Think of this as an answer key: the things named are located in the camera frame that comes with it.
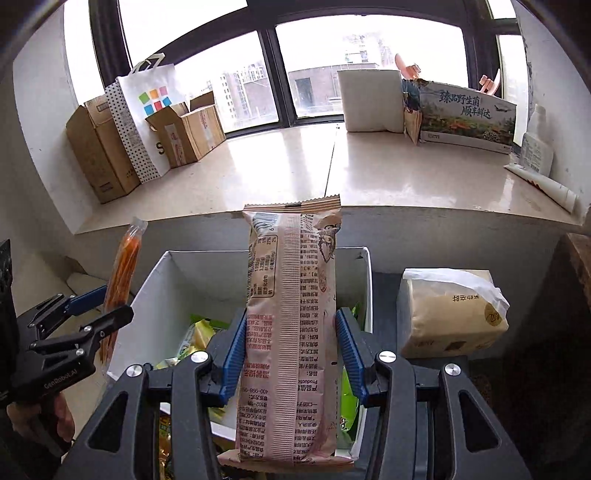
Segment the person left hand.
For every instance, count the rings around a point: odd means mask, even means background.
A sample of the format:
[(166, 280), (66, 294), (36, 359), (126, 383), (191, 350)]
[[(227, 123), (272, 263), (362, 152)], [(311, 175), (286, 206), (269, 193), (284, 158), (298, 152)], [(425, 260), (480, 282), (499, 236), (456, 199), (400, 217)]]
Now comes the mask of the person left hand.
[[(38, 443), (41, 443), (42, 439), (34, 424), (40, 417), (42, 410), (41, 405), (21, 405), (15, 402), (6, 407), (6, 413), (13, 430), (23, 438)], [(70, 442), (75, 434), (75, 422), (63, 393), (52, 398), (50, 410), (51, 423), (47, 431), (56, 433), (65, 442)]]

